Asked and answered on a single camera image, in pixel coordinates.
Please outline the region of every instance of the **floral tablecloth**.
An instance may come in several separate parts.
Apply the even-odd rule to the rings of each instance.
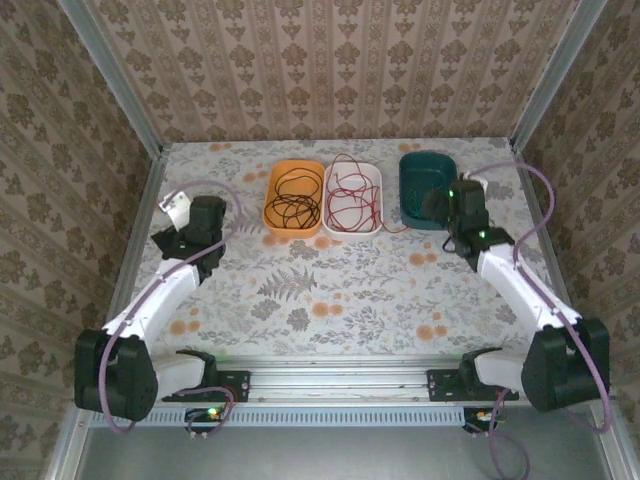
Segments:
[[[196,179],[235,189],[243,203],[241,230],[219,269],[176,312],[155,353],[190,347],[217,355],[461,354],[484,346],[526,351],[524,329],[496,290],[467,263],[442,251],[445,232],[381,232],[368,243],[340,243],[322,232],[309,240],[274,238],[261,208],[268,172],[285,158],[329,165],[345,152],[383,175],[385,222],[401,227],[398,162],[412,150],[450,155],[459,171],[512,160],[504,138],[320,140],[186,143],[170,147],[160,198]],[[515,168],[486,174],[492,220],[514,238],[532,220]],[[222,191],[202,187],[197,194]],[[227,221],[236,215],[228,202]],[[170,225],[156,209],[150,232]],[[536,238],[523,249],[548,283]],[[149,239],[136,289],[161,260]]]

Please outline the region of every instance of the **plastic container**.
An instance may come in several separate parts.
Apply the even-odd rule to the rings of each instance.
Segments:
[[[344,180],[340,181],[340,185],[344,188],[356,190],[365,186],[365,181],[361,177],[354,176],[345,178],[347,177],[347,175],[358,173],[358,166],[360,167],[360,172],[362,172],[363,175],[369,177],[369,179],[371,180],[371,183],[366,185],[366,187],[378,187],[377,194],[375,194],[375,192],[372,190],[363,193],[363,198],[367,202],[373,201],[375,210],[377,212],[380,212],[379,218],[377,219],[377,226],[374,226],[373,219],[370,219],[366,222],[363,222],[362,225],[359,226],[357,231],[341,232],[339,230],[331,228],[330,226],[331,222],[329,222],[328,219],[329,211],[327,209],[328,192],[335,188],[338,188],[336,175],[338,175],[339,179],[344,178]],[[324,185],[325,187],[323,197],[322,225],[326,230],[327,236],[334,240],[345,242],[362,242],[372,240],[382,228],[382,174],[380,173],[380,170],[368,163],[358,162],[358,164],[356,164],[354,162],[337,162],[333,165],[333,169],[328,168],[326,170],[324,174]],[[354,198],[334,198],[331,201],[331,207],[334,212],[342,208],[360,206],[362,206],[362,202]],[[342,225],[357,225],[361,218],[361,210],[345,210],[344,212],[335,213],[334,216],[336,220]]]
[[[276,184],[280,184],[280,195],[309,195],[318,203],[317,221],[300,228],[298,220],[302,225],[309,221],[312,214],[302,214],[297,220],[289,220],[286,224],[282,217],[286,206],[273,206],[272,202],[276,198]],[[322,224],[322,191],[324,185],[324,166],[313,160],[282,160],[276,163],[271,169],[269,184],[264,199],[262,209],[262,221],[269,231],[276,237],[281,238],[311,238]]]
[[[437,152],[411,152],[400,159],[400,218],[409,228],[444,230],[422,213],[427,192],[448,190],[456,179],[456,164],[451,157]]]

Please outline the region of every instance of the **orange bowl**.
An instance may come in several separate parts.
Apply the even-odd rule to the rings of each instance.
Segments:
[[[318,233],[322,224],[323,179],[324,166],[313,160],[282,160],[273,166],[262,209],[262,221],[272,235],[280,238],[311,238]],[[278,196],[278,186],[280,195],[307,195],[317,202],[317,221],[311,226],[301,228],[300,225],[307,224],[312,216],[311,212],[307,212],[297,219],[285,222],[283,215],[287,206],[273,204]]]

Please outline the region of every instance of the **cable bundle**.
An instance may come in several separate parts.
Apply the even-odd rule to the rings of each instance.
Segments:
[[[339,175],[336,173],[335,164],[340,157],[347,157],[356,166],[356,172]],[[357,188],[349,188],[347,183],[355,183]],[[398,231],[389,230],[382,220],[380,185],[363,173],[358,161],[351,155],[340,153],[336,155],[329,167],[327,182],[325,185],[325,222],[326,225],[337,232],[372,232],[382,226],[390,233],[400,233],[407,227]],[[336,200],[352,199],[353,205],[336,207]],[[354,212],[353,220],[346,220],[345,212]]]
[[[175,395],[194,395],[197,393],[210,393],[210,392],[220,392],[224,393],[225,397],[227,397],[226,402],[224,404],[223,415],[220,417],[217,425],[213,426],[206,434],[203,434],[201,438],[207,438],[208,435],[212,435],[214,433],[218,433],[220,429],[224,426],[225,423],[229,420],[231,416],[231,412],[233,411],[233,407],[235,406],[237,393],[235,389],[229,386],[225,387],[202,387],[202,388],[193,388],[180,390],[175,393]],[[193,424],[198,421],[199,418],[209,416],[208,411],[204,412],[196,412],[191,414],[187,418],[187,432],[191,438],[196,437],[196,432],[193,431]]]
[[[299,183],[308,179],[315,184],[311,193],[286,193],[299,188]],[[265,205],[265,219],[276,228],[307,229],[320,221],[320,201],[322,177],[313,170],[303,167],[293,168],[278,177],[274,186],[275,197]]]

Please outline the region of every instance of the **gray floor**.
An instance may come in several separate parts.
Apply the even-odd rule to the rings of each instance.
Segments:
[[[505,431],[529,450],[531,479],[605,480],[597,439],[562,413],[512,408]],[[515,449],[502,450],[519,475]],[[207,440],[181,429],[139,428],[121,437],[95,429],[80,479],[462,480],[493,479],[487,440],[459,428],[227,428]]]

